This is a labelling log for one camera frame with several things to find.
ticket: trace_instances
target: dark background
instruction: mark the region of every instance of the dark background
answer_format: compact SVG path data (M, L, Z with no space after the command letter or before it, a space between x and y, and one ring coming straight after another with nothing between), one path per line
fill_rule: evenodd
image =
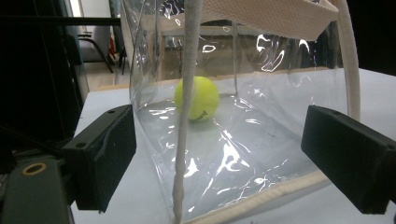
M394 2L348 0L359 67L396 76Z
M6 1L0 16L62 17L62 0ZM71 56L69 29L61 25L0 24L0 174L15 166L12 151L71 139L83 103Z

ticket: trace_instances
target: floor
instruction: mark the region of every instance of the floor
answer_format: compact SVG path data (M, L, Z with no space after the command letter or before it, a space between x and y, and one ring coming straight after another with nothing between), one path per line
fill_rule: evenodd
M129 84L131 72L128 63L125 64L123 74L118 61L114 60L114 63L115 65L111 66L113 73L110 73L105 63L84 63L90 91L102 91Z

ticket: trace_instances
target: beige fabric trim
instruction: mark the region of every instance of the beige fabric trim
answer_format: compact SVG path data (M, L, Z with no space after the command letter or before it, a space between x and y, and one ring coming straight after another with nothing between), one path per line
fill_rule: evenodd
M274 35L316 40L338 9L328 0L205 0L204 11Z
M234 203L227 207L220 208L214 212L207 213L200 217L188 220L185 224L215 224L229 221L240 217L254 208L271 202L274 199L292 194L298 190L307 189L316 184L328 180L321 171L316 171L310 175L305 175L290 181L278 183L273 187L258 192L244 200Z

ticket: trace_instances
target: black cable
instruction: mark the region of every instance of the black cable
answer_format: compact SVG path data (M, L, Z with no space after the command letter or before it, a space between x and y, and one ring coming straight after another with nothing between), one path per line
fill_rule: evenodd
M37 149L39 149L47 154L50 154L51 156L54 156L58 159L63 157L63 154L59 148L52 147L46 143L40 142L40 141L34 139L33 137L28 136L24 133L21 133L20 131L17 131L15 129L0 125L0 133L4 133L8 136L11 136L13 138L16 138L16 139L22 141L22 142L32 144L35 147L37 147Z

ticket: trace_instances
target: white rope handle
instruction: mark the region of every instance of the white rope handle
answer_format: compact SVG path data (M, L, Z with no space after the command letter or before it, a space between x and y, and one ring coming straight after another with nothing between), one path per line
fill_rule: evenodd
M361 83L359 75L358 52L347 0L334 0L340 10L337 19L341 53L346 75L347 113L355 120L361 119Z
M192 87L194 82L195 63L197 59L197 49L199 40L199 25L201 20L203 0L186 0L185 1L185 31L184 31L184 54L183 67L181 74L183 76L183 102L179 117L178 137L177 137L177 155L175 163L175 180L173 187L174 200L174 223L181 222L183 211L184 187L183 178L186 171L186 142L187 127L189 124L189 112L192 97Z

